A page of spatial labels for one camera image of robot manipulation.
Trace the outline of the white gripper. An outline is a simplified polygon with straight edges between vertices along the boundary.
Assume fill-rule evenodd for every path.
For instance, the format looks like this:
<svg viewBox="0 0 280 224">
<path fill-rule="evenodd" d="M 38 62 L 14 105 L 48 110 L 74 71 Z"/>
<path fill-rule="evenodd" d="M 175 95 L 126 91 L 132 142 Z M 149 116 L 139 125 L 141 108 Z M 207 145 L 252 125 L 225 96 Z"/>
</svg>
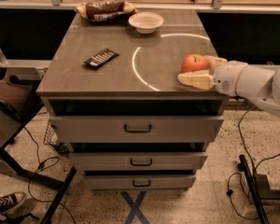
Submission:
<svg viewBox="0 0 280 224">
<path fill-rule="evenodd" d="M 201 90 L 210 90 L 216 83 L 216 89 L 222 94 L 236 95 L 236 86 L 241 73 L 247 67 L 247 63 L 238 61 L 227 62 L 224 58 L 205 55 L 208 70 L 180 73 L 177 76 L 181 84 L 192 86 Z"/>
</svg>

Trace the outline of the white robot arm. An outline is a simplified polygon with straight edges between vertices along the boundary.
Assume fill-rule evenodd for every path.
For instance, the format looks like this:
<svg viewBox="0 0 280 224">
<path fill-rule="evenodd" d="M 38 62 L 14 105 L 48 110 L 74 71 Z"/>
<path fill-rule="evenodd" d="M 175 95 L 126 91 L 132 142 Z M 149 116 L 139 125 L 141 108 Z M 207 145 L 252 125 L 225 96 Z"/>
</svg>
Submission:
<svg viewBox="0 0 280 224">
<path fill-rule="evenodd" d="M 182 72 L 177 80 L 201 90 L 215 88 L 230 97 L 240 96 L 280 118 L 280 67 L 273 70 L 209 55 L 203 61 L 206 69 Z"/>
</svg>

